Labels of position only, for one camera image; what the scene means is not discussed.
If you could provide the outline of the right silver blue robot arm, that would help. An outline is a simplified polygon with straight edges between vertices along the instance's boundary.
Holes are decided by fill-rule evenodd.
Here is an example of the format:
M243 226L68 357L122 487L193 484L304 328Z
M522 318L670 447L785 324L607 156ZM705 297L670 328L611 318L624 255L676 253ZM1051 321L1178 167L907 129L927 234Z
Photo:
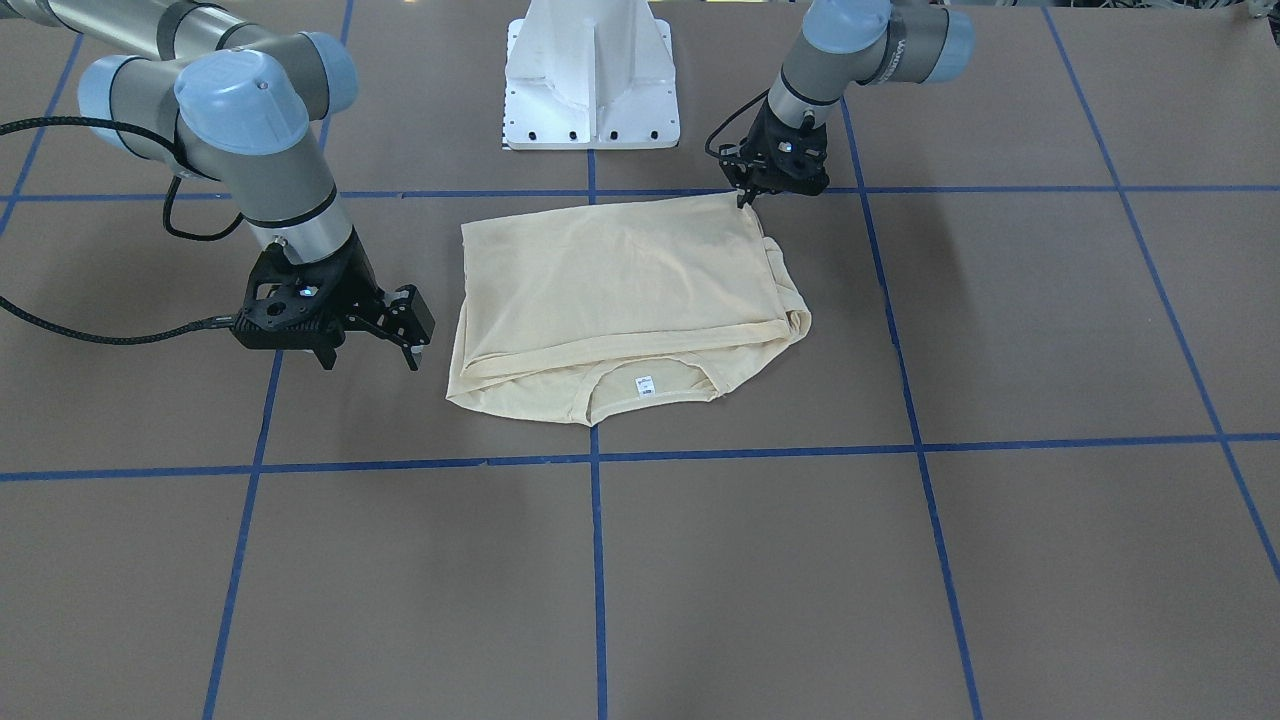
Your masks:
M365 332L419 369L433 315L415 286L379 287L311 129L358 95L355 63L338 38L278 33L197 1L5 1L3 17L116 49L83 73L77 115L15 120L4 133L90 127L133 156L165 164L173 174L166 232L183 179L218 182L237 204L233 227L250 228L261 246L236 313L114 345L229 331L246 348L305 351L329 369L346 336Z

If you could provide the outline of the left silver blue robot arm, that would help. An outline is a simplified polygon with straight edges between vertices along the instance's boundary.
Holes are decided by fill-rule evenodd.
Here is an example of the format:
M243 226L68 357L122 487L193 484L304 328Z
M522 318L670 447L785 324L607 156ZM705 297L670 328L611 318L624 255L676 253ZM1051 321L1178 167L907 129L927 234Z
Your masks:
M827 120L850 86L950 82L975 47L961 12L901 1L814 1L745 137L712 150L745 208L829 184Z

